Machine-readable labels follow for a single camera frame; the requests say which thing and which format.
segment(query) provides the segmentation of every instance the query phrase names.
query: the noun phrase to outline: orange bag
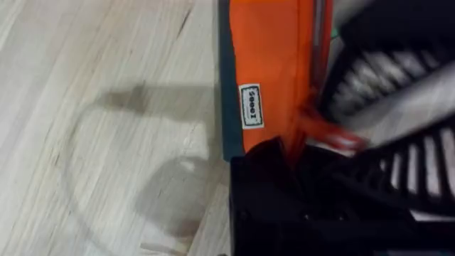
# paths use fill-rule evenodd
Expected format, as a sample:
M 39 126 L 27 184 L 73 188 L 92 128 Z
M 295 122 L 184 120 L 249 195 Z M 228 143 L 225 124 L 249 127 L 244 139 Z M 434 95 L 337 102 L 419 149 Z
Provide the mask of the orange bag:
M 313 0 L 231 0 L 245 151 L 277 136 L 291 160 L 307 137 L 338 148 L 361 146 L 360 138 L 324 122 L 314 110 L 330 46 L 332 2 L 325 2 L 321 32 L 314 36 Z

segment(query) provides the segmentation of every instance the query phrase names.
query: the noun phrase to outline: wood grain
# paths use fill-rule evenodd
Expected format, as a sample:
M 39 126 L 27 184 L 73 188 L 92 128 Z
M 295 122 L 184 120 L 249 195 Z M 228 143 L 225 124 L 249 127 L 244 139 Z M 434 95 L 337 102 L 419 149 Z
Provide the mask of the wood grain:
M 218 185 L 188 256 L 230 255 L 229 188 Z
M 220 160 L 215 1 L 0 1 L 0 255 L 185 255 Z

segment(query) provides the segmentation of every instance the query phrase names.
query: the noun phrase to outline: orange fabric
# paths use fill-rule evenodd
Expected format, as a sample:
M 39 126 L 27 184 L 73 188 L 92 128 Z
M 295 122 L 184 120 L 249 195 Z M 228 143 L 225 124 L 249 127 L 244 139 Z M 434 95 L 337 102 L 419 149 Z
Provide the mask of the orange fabric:
M 316 67 L 320 83 L 330 45 L 331 0 L 325 12 L 323 48 Z M 321 86 L 310 84 L 313 19 L 313 0 L 231 0 L 237 85 L 260 84 L 264 119 L 264 127 L 243 130 L 245 151 L 279 136 L 292 161 L 300 155 L 308 135 L 340 147 L 333 133 L 355 143 L 361 140 L 326 124 L 313 112 L 315 90 Z

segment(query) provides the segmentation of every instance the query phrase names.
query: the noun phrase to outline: white label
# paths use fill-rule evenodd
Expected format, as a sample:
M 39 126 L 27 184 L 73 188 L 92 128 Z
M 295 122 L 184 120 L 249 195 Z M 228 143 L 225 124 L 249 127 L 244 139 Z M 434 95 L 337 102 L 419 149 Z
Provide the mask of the white label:
M 259 84 L 246 84 L 239 86 L 240 103 L 242 105 L 243 129 L 256 129 L 264 127 L 262 116 L 262 103 Z

